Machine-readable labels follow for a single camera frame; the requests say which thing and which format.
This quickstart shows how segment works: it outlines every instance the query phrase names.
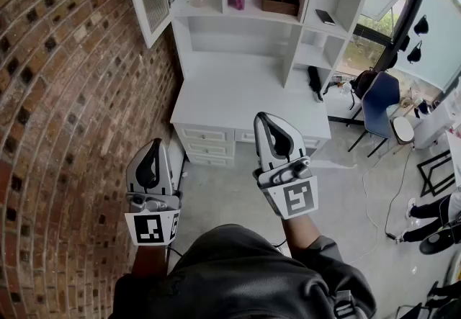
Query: black jacket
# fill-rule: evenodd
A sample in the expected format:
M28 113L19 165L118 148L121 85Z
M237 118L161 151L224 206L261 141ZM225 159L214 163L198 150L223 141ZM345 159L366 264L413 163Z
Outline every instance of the black jacket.
M376 303L365 278L331 239L321 236L291 259L255 232L224 225L198 238L164 280L120 278L111 319L333 319L336 293L348 290L371 318Z

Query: gray floor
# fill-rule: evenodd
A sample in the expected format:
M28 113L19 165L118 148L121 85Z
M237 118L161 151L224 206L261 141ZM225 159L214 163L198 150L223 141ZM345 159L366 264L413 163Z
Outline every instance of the gray floor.
M389 203L395 196L402 179L403 168L410 148L397 154L389 152L365 176L370 217L379 231L367 219L362 175L371 169L379 155L367 154L379 139L365 137L351 152L348 147L359 137L363 127L346 128L344 124L331 123L332 140L313 157L311 170L318 177L319 209L311 213L322 234L333 238L339 245L345 262L360 269L368 279L378 303L376 318L392 315L400 305L425 301L426 293L435 280L443 281L449 261L458 247L433 256L419 253L417 243L395 243L384 235L384 225ZM399 197L390 211L388 230L399 234L404 228L416 228L415 221L404 218L407 201L416 197L419 204L433 202L427 195L419 199L422 178L416 164L441 150L414 150L408 160L405 179ZM381 155L388 151L384 145ZM437 177L449 174L450 164L440 167ZM257 168L255 147L238 143L236 166L233 169L216 169L187 163L187 177L182 180L184 192L179 232L174 247L186 251L202 233L222 224L237 223L250 228L272 243L284 240L279 218L259 191L252 171ZM376 245L373 252L366 252ZM176 262L172 254L171 265Z

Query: brick wall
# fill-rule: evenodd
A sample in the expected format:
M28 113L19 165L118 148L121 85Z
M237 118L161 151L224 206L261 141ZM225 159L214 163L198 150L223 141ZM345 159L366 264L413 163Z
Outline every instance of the brick wall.
M147 50L131 0L0 0L0 312L107 318L133 248L125 167L169 139L171 30Z

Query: window frame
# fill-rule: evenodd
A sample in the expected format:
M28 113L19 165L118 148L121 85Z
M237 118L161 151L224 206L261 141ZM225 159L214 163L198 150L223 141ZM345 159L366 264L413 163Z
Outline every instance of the window frame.
M384 35L362 24L357 24L355 27L354 35L364 37L385 47L380 59L375 64L376 71L385 71L389 67L392 57L397 54L403 43L403 39L408 34L408 31L414 22L416 13L421 6L421 2L422 0L408 0L400 19L395 25L395 32L392 37Z

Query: blue chair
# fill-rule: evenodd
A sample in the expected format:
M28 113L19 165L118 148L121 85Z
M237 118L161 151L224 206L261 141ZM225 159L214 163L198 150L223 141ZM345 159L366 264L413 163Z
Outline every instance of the blue chair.
M367 134L380 136L384 140L369 155L372 156L393 135L392 127L386 109L400 102L400 88L398 79L389 73L379 72L375 80L362 97L362 107L354 115L354 118L363 110L365 131L348 150L355 148L359 141Z

